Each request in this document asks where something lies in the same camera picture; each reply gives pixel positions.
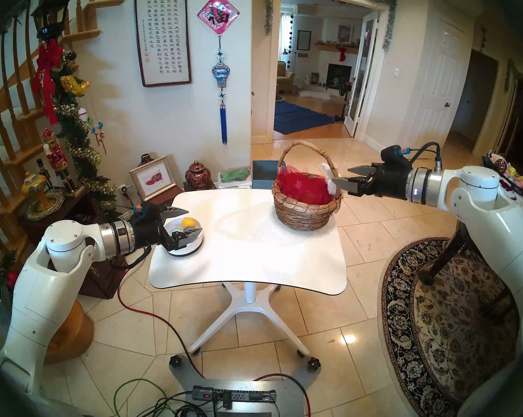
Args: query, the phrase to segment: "white door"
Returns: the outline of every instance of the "white door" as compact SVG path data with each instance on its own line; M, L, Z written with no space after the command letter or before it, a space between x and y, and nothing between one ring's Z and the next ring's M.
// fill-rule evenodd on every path
M344 126L351 137L354 137L356 127L361 120L364 97L367 93L369 74L372 68L373 51L375 50L375 36L377 34L378 12L373 12L364 18L360 35L360 48L356 70L352 77L352 91L348 114L344 118Z
M468 69L462 60L463 36L459 29L437 20L424 89L408 128L407 146L418 148L432 141L443 145L447 138Z

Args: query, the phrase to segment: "round rug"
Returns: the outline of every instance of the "round rug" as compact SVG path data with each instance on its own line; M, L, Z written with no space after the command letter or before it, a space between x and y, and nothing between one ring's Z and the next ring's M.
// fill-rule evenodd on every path
M480 255L460 251L433 286L418 280L418 269L429 268L448 243L430 237L407 245L381 281L379 330L389 370L420 416L455 416L477 387L515 358L516 309L495 321L479 313L504 288ZM510 298L501 300L495 313Z

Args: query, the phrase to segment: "black knob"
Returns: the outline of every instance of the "black knob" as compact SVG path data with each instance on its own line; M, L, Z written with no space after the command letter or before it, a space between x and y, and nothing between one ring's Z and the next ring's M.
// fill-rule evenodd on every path
M312 357L307 362L307 369L309 371L317 371L321 367L321 363L319 362L319 359L316 359L315 357Z
M182 365L182 357L178 354L175 354L171 359L168 361L168 364L172 367L179 367Z

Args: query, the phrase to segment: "woven basket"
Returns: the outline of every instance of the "woven basket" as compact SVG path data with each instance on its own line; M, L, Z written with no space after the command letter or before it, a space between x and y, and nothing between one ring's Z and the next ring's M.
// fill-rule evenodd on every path
M317 152L327 161L333 176L339 177L337 169L335 169L335 166L333 165L333 162L329 156L318 147L304 141L293 142L288 148L284 150L281 158L279 159L279 164L277 166L278 170L281 168L285 155L289 153L293 146L296 145L304 145L309 149ZM310 173L303 174L313 177L319 176L312 175ZM295 230L317 230L322 228L325 224L327 224L327 221L329 221L329 217L333 214L333 212L337 212L339 210L342 197L340 188L337 188L337 194L329 204L308 205L307 203L299 202L298 200L294 200L293 198L287 197L281 193L277 181L273 183L272 192L273 199L275 200L275 210L277 211L277 217L283 224L289 226L290 228L294 228Z

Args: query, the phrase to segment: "lantern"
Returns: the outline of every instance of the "lantern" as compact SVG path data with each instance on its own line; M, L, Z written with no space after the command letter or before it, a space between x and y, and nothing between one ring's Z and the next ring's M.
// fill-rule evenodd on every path
M32 13L36 23L37 38L42 41L57 39L65 28L70 0L42 0Z

